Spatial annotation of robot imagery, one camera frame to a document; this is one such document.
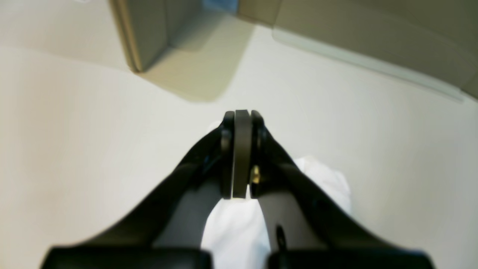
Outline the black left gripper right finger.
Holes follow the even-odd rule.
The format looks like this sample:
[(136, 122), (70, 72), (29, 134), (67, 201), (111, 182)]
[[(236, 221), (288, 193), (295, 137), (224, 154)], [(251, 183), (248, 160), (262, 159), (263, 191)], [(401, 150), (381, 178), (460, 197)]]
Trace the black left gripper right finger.
[(352, 220), (299, 170), (258, 111), (232, 113), (232, 196), (257, 199), (270, 240), (268, 269), (432, 269)]

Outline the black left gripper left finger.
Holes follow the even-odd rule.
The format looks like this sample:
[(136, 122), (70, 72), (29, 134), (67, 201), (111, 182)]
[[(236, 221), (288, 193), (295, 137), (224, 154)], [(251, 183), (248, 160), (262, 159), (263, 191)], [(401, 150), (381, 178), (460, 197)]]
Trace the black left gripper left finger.
[(205, 223), (232, 195), (234, 112), (210, 131), (141, 203), (82, 243), (50, 249), (43, 269), (212, 269)]

